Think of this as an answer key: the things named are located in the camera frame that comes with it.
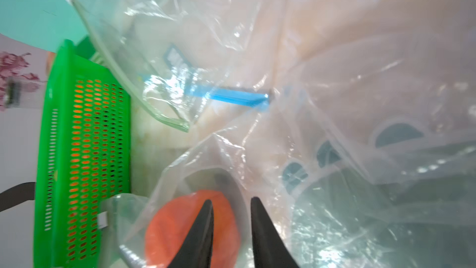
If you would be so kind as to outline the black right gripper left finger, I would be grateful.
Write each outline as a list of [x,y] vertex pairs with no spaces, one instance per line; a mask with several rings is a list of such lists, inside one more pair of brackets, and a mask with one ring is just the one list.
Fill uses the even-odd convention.
[[206,200],[168,268],[210,268],[213,233],[213,204]]

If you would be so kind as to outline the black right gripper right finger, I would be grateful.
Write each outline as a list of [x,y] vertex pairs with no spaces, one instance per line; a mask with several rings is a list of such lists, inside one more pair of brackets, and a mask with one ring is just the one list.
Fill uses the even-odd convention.
[[258,197],[251,199],[250,214],[255,267],[298,268]]

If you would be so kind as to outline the twelfth orange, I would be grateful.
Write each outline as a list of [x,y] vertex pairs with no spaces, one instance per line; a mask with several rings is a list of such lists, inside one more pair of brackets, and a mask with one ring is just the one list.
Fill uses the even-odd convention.
[[145,234],[147,265],[165,268],[171,263],[207,200],[214,211],[211,267],[235,266],[241,246],[235,216],[223,193],[210,190],[177,197],[157,211]]

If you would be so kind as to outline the clear green-strip bag of oranges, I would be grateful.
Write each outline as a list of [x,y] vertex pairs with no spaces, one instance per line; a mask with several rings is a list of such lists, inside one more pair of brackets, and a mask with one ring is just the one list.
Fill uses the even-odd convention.
[[473,268],[475,41],[392,33],[299,63],[268,107],[188,149],[149,197],[104,204],[100,267],[157,268],[151,220],[203,190],[233,210],[234,268],[254,266],[253,197],[302,268]]

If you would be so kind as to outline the clear green-zip bag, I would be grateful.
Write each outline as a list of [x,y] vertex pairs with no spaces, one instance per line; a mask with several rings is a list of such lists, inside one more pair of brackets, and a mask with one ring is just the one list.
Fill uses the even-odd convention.
[[211,104],[193,86],[270,97],[286,0],[71,0],[116,79],[187,132]]

